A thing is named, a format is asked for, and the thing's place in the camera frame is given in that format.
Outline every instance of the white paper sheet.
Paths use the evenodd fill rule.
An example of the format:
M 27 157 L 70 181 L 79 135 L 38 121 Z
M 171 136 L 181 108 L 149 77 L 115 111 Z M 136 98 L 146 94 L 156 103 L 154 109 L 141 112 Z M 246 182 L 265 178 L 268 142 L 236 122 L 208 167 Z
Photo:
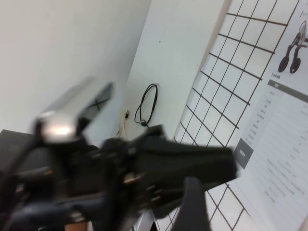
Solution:
M 235 149 L 242 176 L 231 188 L 260 230 L 296 231 L 308 214 L 306 20 L 308 2 L 301 0 L 264 73 L 264 91 Z

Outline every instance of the black metal grid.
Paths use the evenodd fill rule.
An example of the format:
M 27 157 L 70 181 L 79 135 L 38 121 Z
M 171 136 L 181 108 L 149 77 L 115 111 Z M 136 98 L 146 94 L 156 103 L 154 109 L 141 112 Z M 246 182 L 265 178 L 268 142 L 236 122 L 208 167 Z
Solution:
M 198 106 L 198 103 L 197 103 L 197 105 L 195 106 L 195 108 L 190 108 L 189 105 L 186 105 L 187 108 L 192 112 L 192 116 L 191 116 L 191 118 L 190 118 L 190 120 L 189 120 L 187 126 L 184 126 L 184 125 L 181 123 L 181 126 L 183 126 L 183 128 L 185 129 L 185 132 L 184 132 L 184 134 L 183 134 L 181 140 L 179 140 L 178 142 L 182 142 L 182 141 L 183 141 L 183 138 L 184 138 L 184 135 L 187 133 L 187 134 L 191 137 L 193 144 L 198 145 L 198 144 L 196 143 L 195 139 L 196 139 L 196 137 L 198 136 L 198 133 L 199 133 L 199 131 L 200 131 L 201 126 L 204 126 L 204 127 L 211 133 L 211 138 L 209 139 L 207 145 L 209 145 L 209 143 L 210 143 L 212 137 L 214 137 L 214 138 L 221 144 L 221 146 L 223 146 L 223 147 L 225 147 L 225 146 L 227 146 L 227 145 L 229 144 L 229 141 L 230 141 L 232 135 L 234 134 L 235 130 L 236 130 L 236 129 L 239 129 L 239 127 L 238 127 L 238 126 L 239 126 L 239 122 L 240 122 L 240 120 L 241 120 L 241 118 L 242 118 L 242 116 L 243 116 L 243 114 L 244 114 L 244 112 L 245 112 L 247 106 L 250 106 L 251 98 L 252 98 L 253 94 L 255 93 L 255 90 L 256 90 L 257 86 L 259 85 L 259 82 L 262 81 L 263 74 L 264 74 L 264 72 L 265 72 L 265 70 L 266 70 L 266 68 L 267 68 L 267 66 L 268 66 L 268 64 L 269 64 L 269 62 L 270 62 L 270 60 L 271 60 L 273 54 L 275 53 L 275 51 L 276 51 L 276 49 L 277 49 L 277 46 L 278 46 L 278 44 L 279 44 L 279 42 L 280 42 L 280 40 L 281 40 L 281 38 L 282 38 L 282 36 L 283 36 L 283 34 L 284 34 L 284 32 L 285 32 L 286 27 L 288 26 L 288 24 L 289 24 L 289 22 L 290 22 L 290 20 L 291 20 L 291 17 L 292 17 L 292 15 L 293 15 L 293 13 L 294 13 L 294 10 L 295 10 L 295 8 L 296 8 L 296 7 L 294 8 L 294 10 L 293 10 L 291 16 L 289 17 L 288 23 L 283 24 L 283 23 L 278 23 L 278 22 L 270 21 L 269 18 L 270 18 L 271 13 L 273 12 L 273 10 L 274 10 L 274 8 L 275 8 L 275 6 L 276 6 L 276 3 L 277 3 L 277 0 L 275 1 L 274 5 L 273 5 L 273 7 L 272 7 L 272 9 L 271 9 L 271 12 L 269 13 L 267 20 L 264 20 L 264 19 L 257 19 L 257 18 L 254 18 L 254 17 L 252 16 L 252 15 L 254 14 L 254 11 L 255 11 L 256 7 L 257 7 L 258 1 L 256 2 L 256 5 L 255 5 L 254 10 L 252 11 L 250 17 L 248 17 L 248 16 L 242 16 L 242 15 L 239 15 L 239 14 L 238 14 L 239 11 L 240 11 L 240 9 L 241 9 L 241 7 L 242 7 L 243 1 L 242 1 L 242 3 L 241 3 L 241 6 L 240 6 L 240 8 L 239 8 L 237 14 L 227 13 L 228 15 L 234 16 L 234 20 L 233 20 L 233 23 L 232 23 L 232 25 L 231 25 L 231 27 L 230 27 L 229 32 L 228 32 L 227 35 L 223 35 L 223 34 L 219 34 L 219 35 L 218 35 L 218 36 L 222 36 L 222 37 L 225 38 L 225 41 L 224 41 L 224 43 L 223 43 L 223 45 L 222 45 L 222 47 L 221 47 L 221 49 L 220 49 L 219 55 L 214 55 L 214 54 L 212 54 L 211 52 L 210 52 L 210 54 L 209 54 L 209 55 L 211 55 L 211 56 L 213 56 L 213 57 L 216 58 L 215 64 L 214 64 L 214 66 L 212 67 L 212 70 L 211 70 L 211 72 L 210 72 L 209 75 L 206 74 L 204 71 L 201 71 L 201 73 L 207 77 L 206 83 L 205 83 L 205 85 L 204 85 L 202 91 L 201 91 L 201 92 L 198 92 L 195 88 L 192 89 L 194 92 L 196 92 L 196 93 L 199 95 L 198 103 L 199 103 L 200 99 L 203 99 L 203 100 L 206 100 L 206 101 L 210 104 L 210 107 L 208 108 L 208 110 L 207 110 L 207 112 L 206 112 L 204 118 L 199 118 L 199 117 L 195 114 L 195 110 L 196 110 L 196 108 L 197 108 L 197 106 Z M 242 17 L 242 18 L 248 19 L 248 23 L 247 23 L 247 25 L 246 25 L 246 27 L 245 27 L 245 29 L 244 29 L 242 35 L 241 35 L 241 39 L 235 39 L 235 38 L 231 38 L 231 37 L 229 36 L 229 34 L 230 34 L 231 30 L 232 30 L 233 24 L 234 24 L 234 22 L 235 22 L 235 20 L 236 20 L 237 17 Z M 264 26 L 263 26 L 263 29 L 262 29 L 262 31 L 261 31 L 261 33 L 260 33 L 258 39 L 257 39 L 256 44 L 249 44 L 249 43 L 247 43 L 247 42 L 242 41 L 242 38 L 243 38 L 243 36 L 244 36 L 244 34 L 245 34 L 245 31 L 246 31 L 246 29 L 247 29 L 247 27 L 248 27 L 248 25 L 249 25 L 249 23 L 250 23 L 251 20 L 258 20 L 258 21 L 265 22 L 265 24 L 264 24 Z M 268 50 L 268 49 L 262 48 L 262 47 L 260 47 L 260 46 L 257 45 L 257 44 L 258 44 L 258 41 L 259 41 L 260 38 L 261 38 L 261 35 L 262 35 L 262 33 L 263 33 L 265 27 L 266 27 L 266 25 L 269 24 L 269 23 L 270 23 L 270 24 L 275 24 L 275 25 L 284 26 L 284 30 L 283 30 L 283 32 L 282 32 L 282 34 L 281 34 L 281 36 L 280 36 L 280 38 L 279 38 L 279 40 L 278 40 L 278 42 L 277 42 L 277 44 L 276 44 L 276 46 L 275 46 L 275 49 L 274 49 L 273 51 L 270 51 L 270 50 Z M 232 39 L 232 40 L 238 42 L 237 47 L 236 47 L 236 49 L 235 49 L 235 51 L 234 51 L 234 53 L 233 53 L 233 56 L 232 56 L 230 62 L 228 62 L 228 61 L 226 61 L 226 60 L 224 60 L 223 58 L 220 57 L 220 54 L 221 54 L 221 52 L 222 52 L 222 50 L 223 50 L 223 48 L 224 48 L 224 45 L 225 45 L 227 39 Z M 241 43 L 242 43 L 242 44 L 245 44 L 245 45 L 248 45 L 248 46 L 250 46 L 250 47 L 253 48 L 252 51 L 251 51 L 251 53 L 250 53 L 249 58 L 248 58 L 247 61 L 246 61 L 246 64 L 245 64 L 244 68 L 238 67 L 238 66 L 236 66 L 235 64 L 232 63 L 232 60 L 233 60 L 233 58 L 234 58 L 234 56 L 235 56 L 235 54 L 236 54 L 236 51 L 237 51 L 237 49 L 238 49 L 238 47 L 239 47 L 239 45 L 240 45 Z M 250 60 L 252 54 L 254 53 L 254 50 L 255 50 L 255 49 L 259 49 L 259 50 L 268 52 L 268 53 L 270 54 L 269 60 L 267 61 L 267 64 L 266 64 L 264 70 L 262 71 L 261 76 L 257 76 L 257 75 L 255 75 L 255 74 L 253 74 L 253 73 L 250 73 L 249 71 L 247 71 L 247 70 L 245 69 L 245 68 L 247 67 L 247 64 L 248 64 L 248 62 L 249 62 L 249 60 Z M 216 66 L 218 60 L 221 60 L 221 61 L 225 62 L 225 63 L 228 65 L 228 67 L 227 67 L 227 69 L 226 69 L 226 71 L 225 71 L 225 73 L 224 73 L 224 75 L 223 75 L 223 77 L 222 77 L 222 79 L 221 79 L 220 82 L 216 81 L 214 78 L 211 77 L 211 74 L 212 74 L 212 72 L 213 72 L 213 70 L 214 70 L 214 68 L 215 68 L 215 66 Z M 241 75 L 240 75 L 240 77 L 239 77 L 239 79 L 238 79 L 238 81 L 237 81 L 237 83 L 236 83 L 236 85 L 235 85 L 235 88 L 234 88 L 233 90 L 230 90 L 230 89 L 228 89 L 227 87 L 225 87 L 225 86 L 222 85 L 222 81 L 223 81 L 223 79 L 224 79 L 224 77 L 225 77 L 225 75 L 226 75 L 226 73 L 227 73 L 227 71 L 228 71 L 229 66 L 233 66 L 233 67 L 239 69 L 239 70 L 242 72 Z M 243 99 L 242 97 L 240 97 L 239 95 L 237 95 L 237 94 L 234 92 L 234 91 L 236 90 L 236 87 L 238 86 L 238 83 L 240 82 L 240 80 L 241 80 L 241 78 L 242 78 L 243 73 L 246 73 L 246 74 L 248 74 L 249 76 L 252 76 L 252 77 L 254 77 L 254 78 L 257 79 L 257 84 L 255 85 L 254 90 L 251 92 L 251 95 L 250 95 L 248 101 L 245 100 L 245 99 Z M 217 90 L 216 90 L 216 93 L 214 94 L 214 97 L 212 98 L 211 101 L 209 101 L 208 99 L 206 99 L 206 98 L 203 96 L 204 89 L 205 89 L 205 87 L 206 87 L 206 85 L 207 85 L 209 79 L 212 80 L 212 81 L 214 81 L 216 84 L 218 84 L 218 88 L 217 88 Z M 215 106 L 213 105 L 213 100 L 214 100 L 214 98 L 215 98 L 215 96 L 216 96 L 216 94 L 217 94 L 219 88 L 223 88 L 223 89 L 227 90 L 229 93 L 231 93 L 231 95 L 230 95 L 230 97 L 229 97 L 229 100 L 228 100 L 227 104 L 225 105 L 223 111 L 220 111 L 219 109 L 217 109 L 217 107 L 215 107 Z M 238 120 L 237 120 L 236 123 L 233 122 L 230 118 L 228 118 L 228 117 L 224 114 L 224 112 L 225 112 L 225 110 L 226 110 L 226 108 L 227 108 L 227 106 L 228 106 L 228 103 L 230 102 L 232 96 L 235 96 L 236 98 L 240 99 L 242 102 L 245 103 L 245 107 L 244 107 L 244 109 L 243 109 L 243 111 L 242 111 L 242 113 L 241 113 L 241 115 L 240 115 L 240 117 L 238 118 Z M 204 123 L 205 118 L 206 118 L 206 116 L 207 116 L 207 114 L 208 114 L 208 111 L 209 111 L 209 109 L 210 109 L 211 107 L 213 107 L 215 110 L 217 110 L 217 111 L 219 112 L 219 114 L 220 114 L 220 118 L 219 118 L 219 120 L 218 120 L 218 122 L 217 122 L 217 124 L 216 124 L 216 126 L 215 126 L 215 128 L 214 128 L 214 131 L 211 131 L 211 130 L 206 126 L 206 124 Z M 195 117 L 201 122 L 201 126 L 200 126 L 200 128 L 199 128 L 199 130 L 198 130 L 198 132 L 197 132 L 197 135 L 194 136 L 194 137 L 193 137 L 193 136 L 188 132 L 188 130 L 187 130 L 187 128 L 188 128 L 188 126 L 189 126 L 189 124 L 190 124 L 191 119 L 193 118 L 193 116 L 195 116 Z M 220 122 L 220 120 L 221 120 L 222 117 L 226 118 L 226 119 L 234 126 L 234 130 L 233 130 L 232 134 L 230 135 L 230 137 L 229 137 L 229 139 L 228 139 L 228 142 L 227 142 L 226 144 L 223 144 L 223 142 L 221 142 L 221 141 L 215 136 L 215 134 L 214 134 L 215 131 L 216 131 L 216 128 L 217 128 L 217 126 L 218 126 L 218 124 L 219 124 L 219 122 Z
M 253 14 L 254 14 L 254 11 L 255 11 L 255 9 L 256 9 L 256 7 L 257 7 L 257 5 L 258 5 L 258 2 L 256 3 L 256 5 L 255 5 L 255 7 L 254 7 L 254 10 L 253 10 L 253 12 L 251 13 L 251 16 L 250 16 L 250 17 L 248 17 L 248 16 L 243 16 L 243 15 L 239 15 L 238 13 L 240 12 L 240 9 L 241 9 L 241 7 L 242 7 L 242 5 L 243 5 L 243 2 L 244 2 L 244 1 L 242 1 L 241 5 L 240 5 L 240 8 L 238 9 L 237 14 L 227 13 L 228 15 L 234 16 L 233 23 L 232 23 L 232 25 L 231 25 L 231 27 L 230 27 L 229 32 L 228 32 L 227 35 L 223 35 L 223 34 L 221 34 L 221 33 L 218 34 L 218 36 L 221 36 L 221 37 L 225 38 L 225 41 L 224 41 L 224 43 L 223 43 L 223 45 L 222 45 L 222 47 L 221 47 L 221 49 L 220 49 L 219 55 L 214 55 L 214 54 L 212 54 L 212 53 L 209 54 L 209 55 L 211 55 L 211 56 L 213 56 L 213 57 L 216 58 L 215 64 L 214 64 L 214 66 L 212 67 L 210 74 L 208 75 L 208 74 L 206 74 L 204 71 L 201 71 L 201 73 L 202 73 L 205 77 L 207 77 L 206 83 L 204 84 L 202 91 L 199 92 L 196 88 L 192 88 L 192 92 L 193 92 L 193 93 L 197 93 L 198 96 L 199 96 L 199 99 L 198 99 L 198 102 L 197 102 L 195 108 L 191 108 L 188 104 L 186 105 L 187 110 L 188 110 L 192 115 L 191 115 L 190 120 L 189 120 L 189 122 L 187 123 L 187 125 L 183 125 L 183 123 L 180 122 L 179 128 L 182 127 L 182 128 L 184 129 L 184 133 L 183 133 L 183 135 L 181 136 L 181 139 L 179 139 L 179 140 L 176 140 L 176 138 L 174 137 L 174 141 L 175 141 L 175 142 L 183 142 L 183 138 L 184 138 L 185 134 L 188 134 L 188 136 L 189 136 L 189 137 L 191 138 L 191 140 L 192 140 L 192 145 L 198 145 L 198 143 L 196 142 L 196 138 L 197 138 L 197 136 L 198 136 L 198 133 L 199 133 L 199 131 L 200 131 L 200 128 L 201 128 L 202 126 L 204 126 L 204 127 L 206 128 L 206 130 L 207 130 L 207 131 L 210 133 L 210 135 L 211 135 L 211 136 L 210 136 L 210 139 L 209 139 L 208 142 L 207 142 L 207 145 L 209 145 L 209 143 L 211 142 L 212 138 L 215 138 L 215 139 L 219 142 L 219 144 L 220 144 L 222 147 L 225 147 L 225 146 L 227 146 L 227 145 L 229 144 L 230 139 L 231 139 L 231 137 L 233 136 L 233 134 L 235 133 L 236 129 L 239 129 L 239 122 L 240 122 L 240 120 L 241 120 L 241 118 L 242 118 L 242 116 L 243 116 L 243 114 L 244 114 L 244 112 L 245 112 L 247 106 L 250 106 L 250 101 L 251 101 L 251 99 L 252 99 L 252 96 L 254 95 L 254 93 L 255 93 L 255 91 L 256 91 L 256 88 L 257 88 L 257 86 L 259 85 L 260 81 L 262 81 L 262 77 L 263 77 L 263 75 L 264 75 L 264 72 L 265 72 L 265 70 L 267 69 L 267 67 L 268 67 L 268 65 L 269 65 L 269 62 L 270 62 L 270 60 L 271 60 L 273 54 L 275 53 L 275 51 L 276 51 L 276 49 L 277 49 L 277 46 L 278 46 L 278 44 L 279 44 L 279 42 L 280 42 L 280 40 L 281 40 L 281 38 L 282 38 L 282 36 L 283 36 L 285 30 L 286 30 L 286 27 L 288 26 L 288 24 L 289 24 L 289 22 L 290 22 L 290 20 L 291 20 L 291 17 L 292 17 L 292 15 L 293 15 L 293 13 L 294 13 L 294 11 L 295 11 L 295 9 L 296 9 L 296 7 L 297 7 L 299 1 L 297 1 L 297 4 L 296 4 L 296 6 L 294 7 L 294 10 L 293 10 L 292 14 L 290 15 L 290 17 L 289 17 L 289 19 L 288 19 L 288 22 L 287 22 L 286 24 L 284 24 L 284 23 L 279 23 L 279 22 L 274 22 L 274 21 L 270 21 L 270 20 L 269 20 L 269 18 L 270 18 L 270 16 L 271 16 L 272 12 L 273 12 L 273 10 L 274 10 L 274 8 L 275 8 L 275 6 L 276 6 L 277 0 L 275 1 L 274 5 L 273 5 L 273 7 L 272 7 L 272 9 L 271 9 L 271 11 L 270 11 L 270 13 L 269 13 L 269 15 L 268 15 L 268 17 L 267 17 L 267 20 L 258 19 L 258 18 L 254 18 L 254 17 L 253 17 Z M 241 17 L 241 18 L 246 18 L 246 19 L 248 19 L 248 23 L 247 23 L 247 25 L 246 25 L 246 27 L 245 27 L 245 29 L 244 29 L 244 31 L 243 31 L 243 34 L 242 34 L 242 36 L 241 36 L 240 39 L 231 38 L 231 37 L 229 36 L 229 34 L 230 34 L 230 32 L 231 32 L 231 29 L 232 29 L 232 27 L 233 27 L 233 24 L 234 24 L 234 22 L 235 22 L 235 20 L 236 20 L 237 17 Z M 261 33 L 260 33 L 258 39 L 257 39 L 256 44 L 250 44 L 250 43 L 247 43 L 247 42 L 245 42 L 245 41 L 242 41 L 242 38 L 243 38 L 243 36 L 244 36 L 244 33 L 245 33 L 245 31 L 246 31 L 246 29 L 247 29 L 247 27 L 248 27 L 248 25 L 249 25 L 249 23 L 250 23 L 251 20 L 257 20 L 257 21 L 261 21 L 261 22 L 264 22 L 264 23 L 265 23 L 264 26 L 263 26 L 263 28 L 262 28 L 262 31 L 261 31 Z M 280 36 L 280 38 L 279 38 L 279 40 L 278 40 L 278 42 L 277 42 L 277 44 L 276 44 L 276 46 L 275 46 L 275 49 L 274 49 L 273 51 L 270 51 L 270 50 L 268 50 L 268 49 L 265 49 L 265 48 L 262 48 L 262 47 L 258 46 L 258 41 L 260 40 L 261 35 L 262 35 L 262 33 L 263 33 L 263 31 L 264 31 L 264 29 L 265 29 L 265 27 L 266 27 L 267 24 L 274 24 L 274 25 L 284 26 L 284 30 L 283 30 L 283 32 L 282 32 L 282 34 L 281 34 L 281 36 Z M 221 52 L 222 52 L 222 50 L 223 50 L 223 47 L 224 47 L 224 45 L 225 45 L 227 39 L 231 39 L 231 40 L 233 40 L 233 41 L 238 42 L 237 47 L 236 47 L 236 49 L 235 49 L 235 51 L 234 51 L 234 53 L 233 53 L 233 56 L 232 56 L 230 62 L 228 62 L 228 61 L 226 61 L 226 60 L 224 60 L 223 58 L 220 57 L 220 54 L 221 54 Z M 245 44 L 245 45 L 247 45 L 247 46 L 253 48 L 252 51 L 251 51 L 251 53 L 250 53 L 249 58 L 248 58 L 247 61 L 246 61 L 246 64 L 245 64 L 244 68 L 238 67 L 237 65 L 235 65 L 235 64 L 232 63 L 232 60 L 233 60 L 233 58 L 234 58 L 234 55 L 235 55 L 235 53 L 236 53 L 236 51 L 237 51 L 237 49 L 238 49 L 238 47 L 239 47 L 240 44 Z M 247 64 L 248 64 L 248 62 L 249 62 L 249 60 L 250 60 L 252 54 L 254 53 L 254 50 L 255 50 L 255 49 L 259 49 L 259 50 L 265 51 L 265 52 L 267 52 L 268 54 L 270 54 L 270 57 L 269 57 L 269 59 L 268 59 L 268 61 L 267 61 L 267 64 L 266 64 L 266 66 L 264 67 L 264 70 L 262 71 L 262 74 L 261 74 L 260 76 L 254 75 L 253 73 L 250 73 L 249 71 L 245 70 L 245 68 L 246 68 L 246 66 L 247 66 Z M 220 82 L 216 81 L 214 78 L 211 77 L 211 74 L 212 74 L 212 72 L 213 72 L 213 70 L 214 70 L 214 68 L 215 68 L 215 66 L 216 66 L 218 60 L 221 60 L 221 61 L 225 62 L 225 63 L 228 65 L 228 67 L 227 67 L 227 69 L 226 69 L 226 71 L 225 71 L 225 73 L 224 73 L 224 75 L 223 75 L 223 77 L 222 77 L 222 79 L 221 79 Z M 223 81 L 223 79 L 224 79 L 224 77 L 225 77 L 225 75 L 226 75 L 226 73 L 227 73 L 227 70 L 228 70 L 229 66 L 233 66 L 233 67 L 239 69 L 239 70 L 242 72 L 233 90 L 230 90 L 230 89 L 228 89 L 227 87 L 225 87 L 225 86 L 222 85 L 222 81 Z M 240 82 L 240 79 L 242 78 L 243 73 L 246 73 L 246 74 L 248 74 L 249 76 L 252 76 L 252 77 L 254 77 L 254 78 L 257 79 L 257 83 L 256 83 L 256 85 L 255 85 L 253 91 L 251 92 L 251 95 L 250 95 L 248 101 L 245 100 L 245 99 L 243 99 L 242 97 L 240 97 L 240 96 L 237 95 L 236 93 L 234 93 L 236 87 L 238 86 L 238 83 Z M 217 88 L 216 93 L 214 94 L 214 97 L 212 98 L 212 100 L 208 100 L 208 99 L 206 99 L 206 97 L 203 96 L 204 89 L 205 89 L 205 87 L 206 87 L 206 85 L 207 85 L 209 79 L 212 80 L 212 81 L 214 81 L 216 84 L 218 84 L 218 88 Z M 213 100 L 214 100 L 214 98 L 215 98 L 215 96 L 216 96 L 216 94 L 217 94 L 219 88 L 223 88 L 223 89 L 227 90 L 229 93 L 231 93 L 231 95 L 230 95 L 230 97 L 229 97 L 229 100 L 228 100 L 227 104 L 225 105 L 223 111 L 220 111 L 216 106 L 213 105 Z M 230 102 L 230 100 L 231 100 L 231 98 L 232 98 L 232 96 L 236 97 L 237 99 L 239 99 L 239 100 L 241 100 L 242 102 L 245 103 L 245 107 L 244 107 L 244 109 L 243 109 L 241 115 L 239 116 L 237 122 L 232 121 L 230 118 L 227 117 L 227 115 L 224 114 L 224 113 L 225 113 L 225 110 L 226 110 L 226 108 L 227 108 L 227 106 L 228 106 L 228 104 L 229 104 L 229 102 Z M 196 115 L 196 113 L 195 113 L 196 108 L 197 108 L 197 106 L 198 106 L 198 104 L 199 104 L 199 101 L 200 101 L 201 99 L 202 99 L 202 100 L 205 100 L 205 101 L 210 105 L 209 108 L 208 108 L 207 111 L 206 111 L 206 114 L 205 114 L 204 118 L 199 118 L 199 117 Z M 213 131 L 211 131 L 211 130 L 207 127 L 207 125 L 205 124 L 205 118 L 206 118 L 206 116 L 207 116 L 207 114 L 208 114 L 208 111 L 210 110 L 211 107 L 214 108 L 214 109 L 220 114 L 219 120 L 218 120 L 218 122 L 217 122 L 217 124 L 216 124 L 216 126 L 215 126 L 215 128 L 214 128 Z M 200 125 L 200 127 L 199 127 L 198 132 L 197 132 L 197 135 L 195 135 L 195 136 L 191 135 L 191 133 L 188 131 L 189 124 L 190 124 L 190 122 L 191 122 L 191 120 L 192 120 L 193 117 L 197 118 L 197 120 L 198 120 L 199 122 L 201 122 L 201 125 Z M 220 120 L 221 120 L 222 117 L 225 118 L 225 119 L 227 119 L 227 120 L 230 122 L 230 124 L 232 124 L 232 125 L 234 126 L 234 129 L 233 129 L 233 131 L 232 131 L 232 133 L 231 133 L 231 135 L 230 135 L 230 137 L 229 137 L 229 139 L 228 139 L 228 141 L 227 141 L 226 144 L 223 144 L 223 142 L 220 141 L 220 140 L 218 139 L 218 137 L 214 134 L 215 131 L 216 131 L 216 128 L 217 128 L 217 126 L 218 126 L 218 124 L 219 124 L 219 122 L 220 122 Z M 208 193 L 208 195 L 210 196 L 210 198 L 212 199 L 212 201 L 213 201 L 213 203 L 214 203 L 214 205 L 215 205 L 215 207 L 216 207 L 216 208 L 215 208 L 215 211 L 214 211 L 214 213 L 213 213 L 213 215 L 210 217 L 210 221 L 212 220 L 212 218 L 213 218 L 213 216 L 215 215 L 215 213 L 218 211 L 218 212 L 223 216 L 224 220 L 227 222 L 227 224 L 228 224 L 230 230 L 234 230 L 234 228 L 236 227 L 236 225 L 237 225 L 239 219 L 241 218 L 241 215 L 242 215 L 242 213 L 244 212 L 245 208 L 244 208 L 243 204 L 238 200 L 238 198 L 236 197 L 236 195 L 234 194 L 234 192 L 230 189 L 229 185 L 228 185 L 227 183 L 226 183 L 225 185 L 226 185 L 226 188 L 225 188 L 225 191 L 224 191 L 223 196 L 221 197 L 219 203 L 216 203 L 216 202 L 215 202 L 215 200 L 213 199 L 213 197 L 212 197 L 212 195 L 211 195 L 211 191 L 206 192 L 206 193 Z M 240 214 L 239 214 L 239 216 L 238 216 L 238 218 L 237 218 L 237 220 L 236 220 L 234 226 L 230 225 L 230 223 L 227 221 L 226 217 L 223 215 L 223 213 L 221 212 L 221 210 L 220 210 L 220 208 L 219 208 L 219 205 L 220 205 L 220 203 L 221 203 L 221 201 L 222 201 L 222 199 L 223 199 L 223 197 L 224 197 L 224 194 L 225 194 L 225 192 L 226 192 L 227 190 L 230 190 L 230 191 L 231 191 L 231 193 L 234 195 L 234 197 L 237 199 L 237 201 L 238 201 L 238 202 L 240 203 L 240 205 L 242 206 L 242 210 L 241 210 L 241 212 L 240 212 Z

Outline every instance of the coiled black cable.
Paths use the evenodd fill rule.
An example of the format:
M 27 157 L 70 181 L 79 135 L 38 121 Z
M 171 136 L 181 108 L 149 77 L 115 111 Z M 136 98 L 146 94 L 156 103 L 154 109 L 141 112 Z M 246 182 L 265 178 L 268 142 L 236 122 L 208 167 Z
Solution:
M 149 119 L 146 121 L 145 119 L 142 119 L 142 117 L 141 117 L 141 107 L 142 107 L 142 104 L 143 104 L 143 101 L 144 101 L 144 98 L 145 98 L 146 94 L 147 94 L 152 88 L 155 88 L 155 96 L 154 96 L 154 101 L 153 101 L 153 105 L 152 105 L 152 110 L 151 110 L 150 117 L 149 117 Z M 141 103 L 140 103 L 139 107 L 138 107 L 137 110 L 136 110 L 135 119 L 134 119 L 134 120 L 135 120 L 135 122 L 136 122 L 137 124 L 141 124 L 141 126 L 143 126 L 143 127 L 149 127 L 148 124 L 149 124 L 149 122 L 150 122 L 150 120 L 151 120 L 151 118 L 152 118 L 152 115 L 153 115 L 153 112 L 154 112 L 154 109 L 155 109 L 155 106 L 156 106 L 157 96 L 158 96 L 158 87 L 157 87 L 157 84 L 152 83 L 152 84 L 150 84 L 150 85 L 147 87 L 147 89 L 145 90 L 145 92 L 144 92 L 144 94 L 143 94 L 143 96 L 142 96 L 142 99 L 141 99 Z M 136 121 L 136 116 L 137 116 L 138 110 L 139 110 L 139 119 L 140 119 L 139 122 Z

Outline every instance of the white wall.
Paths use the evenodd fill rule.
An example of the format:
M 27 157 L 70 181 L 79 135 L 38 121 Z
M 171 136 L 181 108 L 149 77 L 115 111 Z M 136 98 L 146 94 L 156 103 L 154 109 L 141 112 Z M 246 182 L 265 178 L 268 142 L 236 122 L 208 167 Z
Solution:
M 151 0 L 1 0 L 0 130 L 33 118 L 85 76 L 115 82 L 110 135 Z
M 230 2 L 152 0 L 123 104 L 123 110 L 130 111 L 126 123 L 129 139 L 145 130 L 134 123 L 133 117 L 145 89 L 151 83 L 160 86 L 150 125 L 163 124 L 167 136 L 172 138 L 193 81 L 213 46 Z M 152 103 L 151 96 L 144 102 L 142 112 L 146 120 Z

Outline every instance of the product diagram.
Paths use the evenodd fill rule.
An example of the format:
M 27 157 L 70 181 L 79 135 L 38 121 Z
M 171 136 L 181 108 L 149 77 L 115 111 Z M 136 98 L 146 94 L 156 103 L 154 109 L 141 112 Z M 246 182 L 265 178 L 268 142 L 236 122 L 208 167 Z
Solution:
M 295 73 L 298 70 L 300 63 L 301 63 L 300 58 L 297 57 L 299 49 L 301 49 L 302 47 L 305 47 L 305 48 L 308 47 L 308 36 L 306 35 L 306 21 L 304 21 L 300 25 L 298 34 L 296 35 L 292 44 L 288 47 L 288 50 L 287 50 L 287 53 L 285 54 L 285 57 L 283 57 L 283 59 L 281 60 L 281 62 L 279 64 L 278 72 L 284 71 L 286 69 L 286 67 L 288 66 L 290 51 L 292 50 L 292 48 L 294 46 L 297 46 L 297 47 L 295 48 L 293 61 L 292 61 L 292 64 L 290 66 L 290 73 L 291 74 Z

